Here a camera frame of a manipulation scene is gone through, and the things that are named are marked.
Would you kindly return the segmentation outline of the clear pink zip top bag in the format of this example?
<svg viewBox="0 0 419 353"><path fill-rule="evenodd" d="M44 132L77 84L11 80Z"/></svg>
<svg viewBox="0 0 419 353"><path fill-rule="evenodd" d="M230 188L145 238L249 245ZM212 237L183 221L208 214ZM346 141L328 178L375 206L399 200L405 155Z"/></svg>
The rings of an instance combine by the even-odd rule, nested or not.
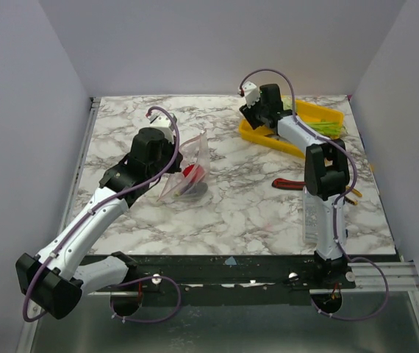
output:
<svg viewBox="0 0 419 353"><path fill-rule="evenodd" d="M171 174L157 199L159 202L194 202L208 191L210 151L207 132L179 146L181 171Z"/></svg>

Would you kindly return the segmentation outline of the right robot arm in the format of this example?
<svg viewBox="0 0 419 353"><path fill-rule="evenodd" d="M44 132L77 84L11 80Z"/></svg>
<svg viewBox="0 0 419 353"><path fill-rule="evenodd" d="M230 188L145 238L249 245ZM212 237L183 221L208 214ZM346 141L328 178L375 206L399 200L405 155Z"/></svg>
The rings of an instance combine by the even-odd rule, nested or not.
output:
<svg viewBox="0 0 419 353"><path fill-rule="evenodd" d="M286 110L279 86L243 83L239 94L246 100L240 108L252 129L265 126L304 152L304 183L315 205L318 232L312 270L314 283L329 288L346 270L343 254L346 241L344 193L350 182L345 144L331 140L304 123L297 114L296 103Z"/></svg>

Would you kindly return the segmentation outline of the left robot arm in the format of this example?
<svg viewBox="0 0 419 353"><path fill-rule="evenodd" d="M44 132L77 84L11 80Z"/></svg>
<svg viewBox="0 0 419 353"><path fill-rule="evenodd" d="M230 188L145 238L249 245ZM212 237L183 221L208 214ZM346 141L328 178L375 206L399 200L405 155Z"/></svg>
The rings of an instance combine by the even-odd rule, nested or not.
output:
<svg viewBox="0 0 419 353"><path fill-rule="evenodd" d="M133 260L115 252L83 264L92 245L117 218L149 191L163 174L181 170L180 134L176 127L145 127L132 140L130 151L107 169L86 206L50 244L35 255L22 254L15 270L24 303L22 316L32 323L45 314L66 317L83 296L105 288L138 289L142 282Z"/></svg>

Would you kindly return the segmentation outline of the purple eggplant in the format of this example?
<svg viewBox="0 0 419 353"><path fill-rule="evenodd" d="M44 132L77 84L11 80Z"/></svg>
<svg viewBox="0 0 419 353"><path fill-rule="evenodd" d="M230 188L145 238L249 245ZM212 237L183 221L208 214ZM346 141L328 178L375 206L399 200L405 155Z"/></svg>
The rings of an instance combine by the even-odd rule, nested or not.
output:
<svg viewBox="0 0 419 353"><path fill-rule="evenodd" d="M181 189L179 197L197 199L202 197L207 191L208 184L206 182L192 182Z"/></svg>

